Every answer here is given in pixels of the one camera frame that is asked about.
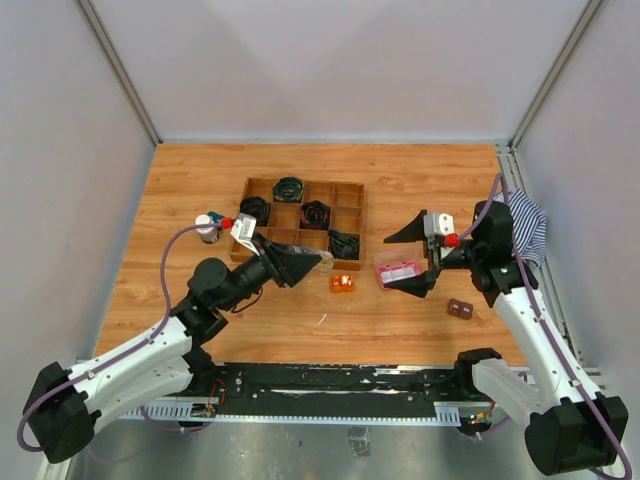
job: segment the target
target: gray wall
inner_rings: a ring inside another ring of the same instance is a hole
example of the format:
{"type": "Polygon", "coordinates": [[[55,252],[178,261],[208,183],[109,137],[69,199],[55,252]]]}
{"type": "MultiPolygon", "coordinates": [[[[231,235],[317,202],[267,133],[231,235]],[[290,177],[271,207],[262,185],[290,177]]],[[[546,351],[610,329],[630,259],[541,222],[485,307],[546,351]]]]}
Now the gray wall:
{"type": "Polygon", "coordinates": [[[608,2],[520,149],[570,331],[630,411],[640,458],[640,2],[608,2]]]}
{"type": "Polygon", "coordinates": [[[165,140],[506,139],[584,0],[94,0],[165,140]]]}
{"type": "Polygon", "coordinates": [[[90,355],[152,148],[71,0],[0,2],[2,478],[35,375],[90,355]]]}

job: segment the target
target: wire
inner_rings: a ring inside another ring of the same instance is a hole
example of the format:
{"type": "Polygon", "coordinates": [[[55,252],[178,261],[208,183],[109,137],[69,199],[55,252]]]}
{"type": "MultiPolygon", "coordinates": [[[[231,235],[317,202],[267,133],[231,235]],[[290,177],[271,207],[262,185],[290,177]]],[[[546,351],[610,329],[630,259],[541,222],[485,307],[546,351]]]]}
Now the wire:
{"type": "Polygon", "coordinates": [[[222,390],[222,396],[220,397],[220,401],[218,402],[218,407],[222,406],[225,399],[227,398],[227,386],[224,384],[222,380],[220,380],[219,378],[216,378],[213,381],[213,386],[211,387],[211,393],[209,394],[209,400],[207,402],[207,410],[209,410],[211,414],[215,414],[215,409],[213,406],[213,395],[216,393],[216,382],[218,382],[220,385],[222,385],[222,388],[224,388],[224,390],[222,390]]]}
{"type": "Polygon", "coordinates": [[[329,251],[335,258],[358,260],[360,258],[360,241],[354,236],[329,229],[329,251]]]}
{"type": "Polygon", "coordinates": [[[300,222],[303,228],[326,230],[329,228],[331,209],[320,200],[307,202],[300,207],[300,222]]]}
{"type": "MultiPolygon", "coordinates": [[[[215,226],[215,227],[220,227],[221,224],[219,222],[212,222],[211,226],[215,226]]],[[[167,265],[167,257],[169,256],[169,251],[171,250],[171,247],[173,247],[173,244],[176,242],[176,240],[178,240],[178,238],[180,238],[182,235],[184,235],[187,232],[190,232],[192,230],[196,230],[198,228],[202,228],[202,225],[190,225],[188,227],[182,228],[180,230],[178,230],[175,235],[173,235],[173,237],[171,237],[171,239],[167,242],[167,245],[164,249],[164,251],[162,252],[162,258],[160,260],[160,286],[162,287],[162,294],[164,296],[164,301],[165,301],[165,311],[164,314],[162,316],[162,320],[160,320],[160,323],[158,324],[158,328],[156,328],[154,331],[151,332],[151,334],[149,335],[149,337],[145,338],[144,340],[141,340],[140,342],[136,343],[135,345],[129,347],[127,350],[125,350],[124,352],[121,352],[120,354],[114,356],[113,358],[105,361],[104,363],[101,363],[100,365],[97,365],[93,370],[89,370],[84,372],[83,374],[68,380],[60,385],[58,385],[55,388],[52,388],[51,390],[49,390],[48,392],[46,392],[45,394],[43,394],[41,397],[39,397],[35,402],[33,402],[31,404],[31,406],[29,406],[29,408],[27,408],[27,410],[24,412],[24,414],[22,415],[22,418],[20,419],[20,422],[18,423],[18,431],[17,431],[17,440],[18,440],[18,445],[20,445],[20,447],[23,450],[26,450],[27,452],[41,452],[42,451],[42,447],[41,446],[33,446],[30,445],[29,443],[27,443],[27,441],[24,438],[24,429],[27,426],[27,423],[29,421],[29,419],[31,418],[31,416],[46,402],[48,401],[50,398],[55,397],[58,393],[66,390],[67,388],[70,388],[72,386],[74,386],[77,383],[80,383],[84,380],[87,380],[89,378],[90,375],[94,375],[96,373],[101,372],[102,370],[109,368],[110,366],[114,365],[115,363],[121,361],[124,358],[127,358],[129,355],[137,352],[138,350],[140,350],[142,347],[144,347],[145,345],[149,344],[154,338],[156,338],[158,335],[160,335],[160,333],[162,332],[162,330],[166,327],[167,323],[169,322],[169,315],[171,313],[171,297],[169,296],[169,288],[167,287],[167,279],[166,279],[166,265],[167,265]]]]}
{"type": "Polygon", "coordinates": [[[304,181],[298,177],[282,177],[273,186],[273,199],[282,203],[300,203],[304,192],[304,181]]]}
{"type": "Polygon", "coordinates": [[[248,304],[246,304],[244,307],[236,310],[236,308],[238,307],[237,305],[235,307],[233,307],[231,310],[229,310],[231,313],[240,313],[240,312],[244,312],[247,308],[252,307],[253,305],[255,305],[256,303],[258,303],[258,300],[260,300],[260,297],[262,297],[262,292],[264,292],[264,288],[260,287],[260,290],[258,290],[258,297],[253,301],[253,302],[249,302],[248,304]]]}
{"type": "Polygon", "coordinates": [[[262,197],[247,197],[240,202],[240,212],[251,215],[259,227],[266,227],[269,222],[271,207],[262,197]]]}
{"type": "MultiPolygon", "coordinates": [[[[482,222],[484,217],[487,215],[487,212],[489,211],[489,207],[491,206],[491,203],[493,203],[493,197],[496,196],[496,192],[498,190],[498,184],[501,183],[501,178],[504,178],[504,177],[502,177],[502,173],[499,173],[493,179],[493,185],[491,185],[491,192],[489,193],[489,198],[485,202],[484,206],[482,207],[482,210],[480,210],[480,213],[475,218],[471,226],[467,228],[464,232],[462,232],[460,235],[458,235],[458,240],[464,240],[466,237],[468,237],[469,234],[471,234],[476,229],[476,227],[480,225],[480,222],[482,222]]],[[[508,190],[505,190],[505,185],[506,185],[505,183],[502,184],[502,190],[504,192],[508,192],[508,190]]],[[[508,193],[505,193],[504,196],[505,196],[504,203],[505,205],[509,206],[509,200],[507,198],[508,193]]]]}
{"type": "MultiPolygon", "coordinates": [[[[498,173],[496,175],[495,180],[493,181],[493,186],[491,187],[491,193],[489,194],[489,198],[485,203],[482,211],[480,212],[476,220],[473,222],[473,225],[471,225],[471,227],[467,231],[465,231],[464,233],[458,236],[459,239],[462,239],[467,235],[469,235],[478,226],[478,224],[482,221],[484,216],[487,214],[487,211],[489,210],[489,206],[493,201],[493,197],[495,197],[498,181],[502,185],[504,203],[507,205],[507,207],[509,206],[509,188],[507,187],[507,181],[502,173],[498,173]]],[[[615,449],[616,453],[620,457],[620,460],[624,465],[625,474],[623,477],[613,477],[595,468],[592,468],[589,471],[600,478],[604,478],[605,480],[631,480],[633,476],[633,471],[631,468],[631,462],[629,462],[629,457],[627,457],[627,454],[622,448],[620,441],[616,437],[615,433],[613,433],[613,430],[611,430],[611,427],[609,426],[605,418],[602,416],[602,413],[600,413],[600,410],[598,410],[598,407],[596,406],[595,403],[593,403],[593,400],[591,400],[591,397],[589,397],[589,394],[582,386],[582,383],[580,383],[580,380],[578,379],[578,376],[574,372],[573,367],[571,366],[571,363],[569,362],[567,357],[565,357],[564,353],[562,352],[562,349],[560,348],[560,345],[558,344],[558,341],[555,338],[555,335],[553,335],[551,328],[547,324],[547,320],[543,318],[542,311],[540,310],[540,305],[538,305],[538,301],[536,300],[535,294],[533,292],[533,287],[531,286],[531,282],[529,281],[529,276],[527,275],[527,272],[524,267],[524,260],[522,259],[522,256],[520,255],[520,252],[518,251],[518,248],[516,246],[515,234],[513,239],[513,253],[516,257],[516,263],[518,264],[520,275],[522,276],[522,279],[524,281],[525,290],[527,292],[527,296],[529,297],[529,301],[531,302],[531,307],[533,308],[533,312],[535,313],[538,319],[538,323],[540,324],[540,327],[542,328],[547,339],[549,340],[549,343],[551,344],[553,351],[558,357],[558,360],[560,360],[562,367],[567,372],[567,375],[569,376],[569,380],[571,381],[571,383],[574,383],[574,382],[576,383],[576,386],[575,386],[576,390],[578,390],[578,392],[584,399],[585,403],[589,407],[589,410],[591,410],[593,415],[596,417],[596,420],[604,430],[604,433],[606,434],[607,438],[613,445],[613,448],[615,449]]]]}

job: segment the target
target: metal frame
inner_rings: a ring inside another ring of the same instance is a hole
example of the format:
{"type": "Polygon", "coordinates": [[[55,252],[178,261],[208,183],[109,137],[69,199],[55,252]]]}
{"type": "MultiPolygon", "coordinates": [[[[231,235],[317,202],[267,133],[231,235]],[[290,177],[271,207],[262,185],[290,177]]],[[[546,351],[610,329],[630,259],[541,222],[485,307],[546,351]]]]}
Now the metal frame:
{"type": "Polygon", "coordinates": [[[138,92],[136,91],[127,71],[116,52],[116,49],[109,38],[109,34],[100,20],[100,16],[98,15],[97,10],[93,6],[91,0],[74,0],[82,18],[84,18],[89,31],[92,33],[98,47],[104,54],[104,58],[106,59],[109,67],[113,75],[115,76],[117,82],[120,84],[122,88],[122,93],[129,101],[131,108],[133,109],[136,117],[138,117],[138,121],[140,125],[146,132],[149,137],[149,141],[151,144],[156,147],[159,143],[162,143],[162,139],[160,138],[158,131],[156,130],[153,122],[151,121],[151,117],[147,113],[138,92]]]}
{"type": "Polygon", "coordinates": [[[549,72],[542,81],[542,85],[540,85],[540,88],[533,97],[529,108],[527,108],[518,128],[516,128],[513,138],[509,141],[510,147],[517,148],[522,143],[522,139],[527,134],[529,127],[535,120],[545,101],[549,98],[549,94],[567,67],[571,57],[573,57],[578,45],[580,45],[580,42],[593,24],[596,16],[607,2],[608,0],[589,0],[582,9],[578,20],[569,33],[569,37],[560,49],[558,56],[553,61],[549,72]]]}

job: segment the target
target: brown box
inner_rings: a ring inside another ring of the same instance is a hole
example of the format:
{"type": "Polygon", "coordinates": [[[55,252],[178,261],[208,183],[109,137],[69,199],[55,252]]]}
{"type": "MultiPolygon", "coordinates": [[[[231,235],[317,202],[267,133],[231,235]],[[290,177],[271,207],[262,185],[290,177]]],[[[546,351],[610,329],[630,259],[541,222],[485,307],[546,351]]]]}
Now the brown box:
{"type": "MultiPolygon", "coordinates": [[[[247,197],[262,197],[271,205],[268,226],[257,227],[257,231],[274,242],[329,250],[327,230],[300,228],[301,205],[319,200],[331,209],[329,228],[360,240],[360,257],[357,260],[336,258],[334,268],[336,270],[360,270],[364,257],[363,234],[366,211],[364,185],[361,183],[304,180],[302,203],[281,203],[273,201],[273,186],[277,181],[278,179],[247,178],[240,201],[247,197]]],[[[251,252],[234,241],[230,256],[231,260],[240,263],[251,257],[251,252]]]]}

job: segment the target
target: orange box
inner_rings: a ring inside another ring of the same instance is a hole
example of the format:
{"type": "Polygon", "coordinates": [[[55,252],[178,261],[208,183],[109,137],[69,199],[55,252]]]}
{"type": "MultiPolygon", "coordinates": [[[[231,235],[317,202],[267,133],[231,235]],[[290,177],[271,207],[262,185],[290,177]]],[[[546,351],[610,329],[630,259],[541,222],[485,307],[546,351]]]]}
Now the orange box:
{"type": "Polygon", "coordinates": [[[356,288],[351,275],[334,275],[329,279],[329,290],[333,293],[350,292],[356,288]]]}

